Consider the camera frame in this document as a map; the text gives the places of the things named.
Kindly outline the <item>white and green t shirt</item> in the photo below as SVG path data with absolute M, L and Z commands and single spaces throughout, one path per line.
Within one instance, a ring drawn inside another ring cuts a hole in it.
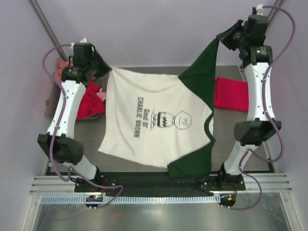
M 218 45 L 214 39 L 180 75 L 113 67 L 106 89 L 105 135 L 98 150 L 165 168 L 172 179 L 209 175 Z

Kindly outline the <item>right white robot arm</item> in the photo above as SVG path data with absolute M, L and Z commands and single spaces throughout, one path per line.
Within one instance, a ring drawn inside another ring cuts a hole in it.
M 270 73 L 274 59 L 271 46 L 264 44 L 269 26 L 264 8 L 262 4 L 253 7 L 246 21 L 238 20 L 216 36 L 229 50 L 239 51 L 249 99 L 247 119 L 234 126 L 235 145 L 219 170 L 217 185 L 222 190 L 234 185 L 232 176 L 241 174 L 249 156 L 282 125 L 275 119 L 271 106 Z

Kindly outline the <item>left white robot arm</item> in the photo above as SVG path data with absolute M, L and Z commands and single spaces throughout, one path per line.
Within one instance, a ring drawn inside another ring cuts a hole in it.
M 60 88 L 56 111 L 47 132 L 39 134 L 37 142 L 61 180 L 70 181 L 71 173 L 75 173 L 86 180 L 90 191 L 97 192 L 103 185 L 100 171 L 85 157 L 83 144 L 74 139 L 74 129 L 89 82 L 94 77 L 103 77 L 111 68 L 86 38 L 68 44 L 68 47 L 73 50 L 73 55 L 62 71 L 61 81 L 51 76 Z

